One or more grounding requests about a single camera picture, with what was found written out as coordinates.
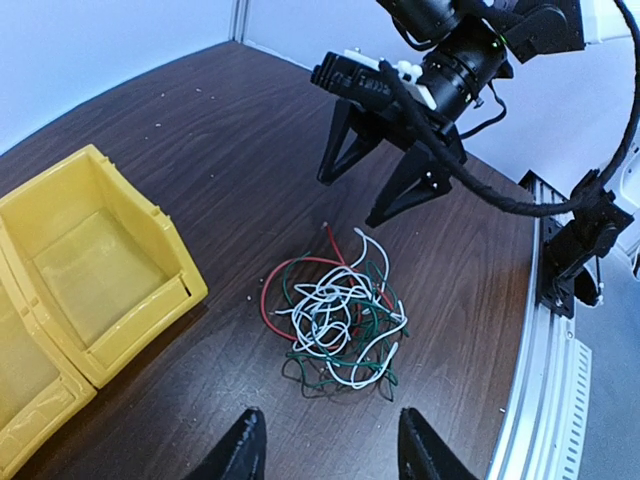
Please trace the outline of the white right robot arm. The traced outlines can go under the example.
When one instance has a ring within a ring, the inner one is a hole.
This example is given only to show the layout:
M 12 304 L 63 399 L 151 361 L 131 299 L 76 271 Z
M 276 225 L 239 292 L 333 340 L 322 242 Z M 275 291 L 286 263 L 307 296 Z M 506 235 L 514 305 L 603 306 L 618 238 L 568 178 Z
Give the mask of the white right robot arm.
M 329 52 L 310 77 L 337 99 L 321 183 L 335 182 L 382 142 L 403 153 L 367 217 L 370 227 L 448 193 L 453 181 L 505 213 L 534 218 L 581 215 L 612 199 L 605 185 L 630 150 L 637 111 L 606 167 L 589 172 L 558 204 L 518 201 L 472 175 L 465 134 L 456 125 L 482 90 L 512 77 L 514 62 L 584 48 L 578 2 L 520 1 L 505 9 L 482 1 L 387 1 L 384 8 L 404 41 L 422 53 L 421 62 Z

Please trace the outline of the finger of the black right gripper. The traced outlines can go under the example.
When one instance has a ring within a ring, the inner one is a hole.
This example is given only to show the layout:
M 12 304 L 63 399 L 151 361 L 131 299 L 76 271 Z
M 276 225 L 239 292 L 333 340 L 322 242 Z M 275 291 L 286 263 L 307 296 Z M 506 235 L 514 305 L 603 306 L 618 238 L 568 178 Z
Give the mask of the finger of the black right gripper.
M 380 118 L 373 112 L 344 99 L 335 103 L 329 137 L 317 179 L 331 185 L 384 139 Z
M 371 228 L 400 213 L 444 196 L 452 189 L 450 173 L 422 142 L 415 142 L 402 156 L 377 196 L 365 220 Z

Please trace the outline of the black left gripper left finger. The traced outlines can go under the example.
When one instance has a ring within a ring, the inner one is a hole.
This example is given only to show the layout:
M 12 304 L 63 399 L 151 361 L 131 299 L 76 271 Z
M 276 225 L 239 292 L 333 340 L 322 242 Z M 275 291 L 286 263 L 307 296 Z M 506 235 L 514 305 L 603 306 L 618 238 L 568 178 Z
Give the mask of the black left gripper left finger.
M 258 408 L 247 408 L 187 479 L 264 479 L 266 420 Z

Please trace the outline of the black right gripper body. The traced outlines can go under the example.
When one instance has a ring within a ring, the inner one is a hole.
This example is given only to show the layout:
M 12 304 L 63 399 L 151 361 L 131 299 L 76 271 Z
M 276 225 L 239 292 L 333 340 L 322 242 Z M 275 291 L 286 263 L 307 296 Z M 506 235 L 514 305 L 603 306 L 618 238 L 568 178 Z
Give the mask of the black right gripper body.
M 432 111 L 412 100 L 443 147 L 460 164 L 465 164 L 462 141 L 499 122 L 506 112 L 501 111 L 496 117 L 464 133 L 458 130 L 455 122 L 469 107 L 477 108 L 482 104 L 480 92 L 486 87 L 492 88 L 494 79 L 513 77 L 507 49 L 497 34 L 489 29 L 456 29 L 426 53 L 419 65 L 424 72 L 422 83 L 434 96 L 437 109 Z M 406 149 L 415 140 L 409 119 L 394 98 L 384 110 L 368 112 L 380 118 L 384 139 L 399 148 Z

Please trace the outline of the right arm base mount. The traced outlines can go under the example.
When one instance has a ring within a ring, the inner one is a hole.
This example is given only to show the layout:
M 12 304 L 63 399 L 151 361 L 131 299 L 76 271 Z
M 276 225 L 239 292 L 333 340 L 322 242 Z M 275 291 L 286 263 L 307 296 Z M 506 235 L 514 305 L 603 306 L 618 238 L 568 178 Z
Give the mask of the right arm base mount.
M 553 314 L 571 319 L 576 301 L 595 307 L 603 300 L 600 265 L 590 271 L 587 264 L 604 258 L 633 222 L 615 200 L 613 191 L 601 188 L 594 203 L 574 211 L 568 223 L 541 219 L 536 300 Z

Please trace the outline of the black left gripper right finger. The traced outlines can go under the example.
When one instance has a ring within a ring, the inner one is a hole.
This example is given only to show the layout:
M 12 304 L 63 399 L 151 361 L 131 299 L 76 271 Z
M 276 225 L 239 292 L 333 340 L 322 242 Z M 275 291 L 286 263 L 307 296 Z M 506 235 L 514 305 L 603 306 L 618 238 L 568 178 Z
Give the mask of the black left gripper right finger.
M 415 408 L 401 410 L 397 457 L 399 479 L 477 479 Z

